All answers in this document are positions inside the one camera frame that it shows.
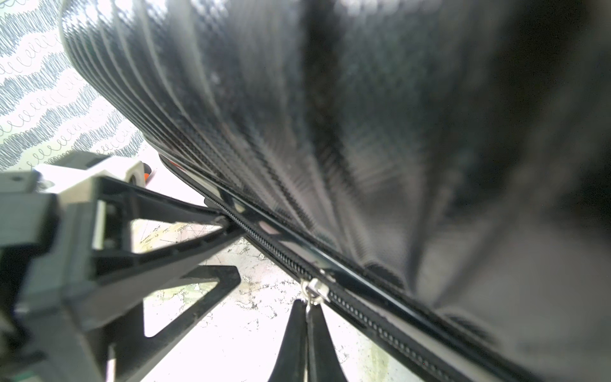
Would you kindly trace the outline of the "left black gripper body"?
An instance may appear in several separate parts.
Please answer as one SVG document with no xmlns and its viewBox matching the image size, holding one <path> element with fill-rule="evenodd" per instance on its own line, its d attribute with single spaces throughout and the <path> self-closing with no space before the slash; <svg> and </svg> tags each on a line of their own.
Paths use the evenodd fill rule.
<svg viewBox="0 0 611 382">
<path fill-rule="evenodd" d="M 103 329 L 87 329 L 70 293 L 93 285 L 101 247 L 104 179 L 45 193 L 41 175 L 1 174 L 1 379 L 105 381 Z"/>
</svg>

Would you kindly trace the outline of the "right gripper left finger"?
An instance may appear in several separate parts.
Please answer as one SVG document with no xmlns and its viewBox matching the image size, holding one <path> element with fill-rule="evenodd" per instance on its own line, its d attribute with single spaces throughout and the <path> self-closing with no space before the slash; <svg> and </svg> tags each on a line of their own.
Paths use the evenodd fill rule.
<svg viewBox="0 0 611 382">
<path fill-rule="evenodd" d="M 269 382 L 304 382 L 307 361 L 306 303 L 293 302 L 283 341 Z"/>
</svg>

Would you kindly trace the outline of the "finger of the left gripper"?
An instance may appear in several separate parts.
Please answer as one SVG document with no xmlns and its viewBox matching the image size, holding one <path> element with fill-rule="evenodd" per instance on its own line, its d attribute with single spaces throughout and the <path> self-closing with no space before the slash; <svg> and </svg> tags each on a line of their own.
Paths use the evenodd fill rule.
<svg viewBox="0 0 611 382">
<path fill-rule="evenodd" d="M 192 205 L 114 178 L 97 178 L 95 196 L 96 250 L 130 251 L 134 220 L 227 227 L 227 216 L 218 209 Z"/>
<path fill-rule="evenodd" d="M 240 284 L 236 267 L 208 265 L 243 236 L 235 225 L 147 252 L 127 232 L 71 256 L 73 381 L 141 381 Z"/>
</svg>

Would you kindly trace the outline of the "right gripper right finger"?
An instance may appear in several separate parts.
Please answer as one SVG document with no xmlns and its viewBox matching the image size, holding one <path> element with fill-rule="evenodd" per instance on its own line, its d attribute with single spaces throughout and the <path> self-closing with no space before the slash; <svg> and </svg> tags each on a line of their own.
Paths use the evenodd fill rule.
<svg viewBox="0 0 611 382">
<path fill-rule="evenodd" d="M 306 324 L 307 380 L 347 382 L 320 305 L 309 306 L 306 311 Z"/>
</svg>

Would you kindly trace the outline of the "black ribbed hard-shell suitcase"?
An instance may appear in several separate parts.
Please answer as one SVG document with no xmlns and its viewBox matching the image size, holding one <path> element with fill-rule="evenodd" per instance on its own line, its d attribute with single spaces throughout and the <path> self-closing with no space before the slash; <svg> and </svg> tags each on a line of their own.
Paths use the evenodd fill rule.
<svg viewBox="0 0 611 382">
<path fill-rule="evenodd" d="M 66 1 L 167 168 L 433 380 L 610 379 L 608 1 Z"/>
</svg>

